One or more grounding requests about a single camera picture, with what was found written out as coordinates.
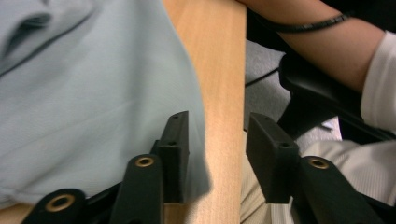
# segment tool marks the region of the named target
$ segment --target bracelet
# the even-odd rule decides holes
[[[254,13],[254,16],[261,25],[279,33],[303,33],[303,32],[316,31],[330,26],[334,26],[335,24],[340,23],[342,21],[346,21],[347,19],[352,17],[352,15],[353,12],[351,11],[348,13],[343,13],[339,16],[336,16],[326,21],[320,21],[316,23],[303,24],[303,25],[285,25],[285,24],[279,24],[272,21],[268,21],[267,19]]]

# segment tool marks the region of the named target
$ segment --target shirt sleeve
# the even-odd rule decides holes
[[[386,32],[372,59],[361,98],[364,121],[396,131],[396,34]]]

